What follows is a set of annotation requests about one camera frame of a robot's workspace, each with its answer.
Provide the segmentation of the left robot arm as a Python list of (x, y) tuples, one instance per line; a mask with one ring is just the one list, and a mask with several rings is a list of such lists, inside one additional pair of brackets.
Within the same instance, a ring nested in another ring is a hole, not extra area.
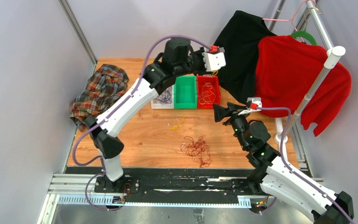
[(164, 51), (148, 63), (157, 46), (153, 44), (133, 86), (107, 111), (96, 118), (89, 116), (86, 119), (87, 134), (100, 152), (106, 187), (113, 193), (124, 188), (120, 160), (124, 144), (118, 138), (122, 128), (147, 103), (174, 85), (177, 77), (208, 71), (205, 57), (212, 46), (182, 35), (167, 36), (164, 40)]

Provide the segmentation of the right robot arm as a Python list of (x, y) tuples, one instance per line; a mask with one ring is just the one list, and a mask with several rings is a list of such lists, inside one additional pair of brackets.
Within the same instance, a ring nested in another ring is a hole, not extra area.
[(247, 159), (254, 167), (248, 176), (248, 189), (253, 194), (265, 193), (297, 209), (315, 224), (352, 224), (352, 197), (336, 193), (317, 183), (285, 160), (268, 144), (271, 135), (260, 120), (247, 120), (248, 108), (233, 103), (226, 107), (213, 104), (214, 120), (227, 120)]

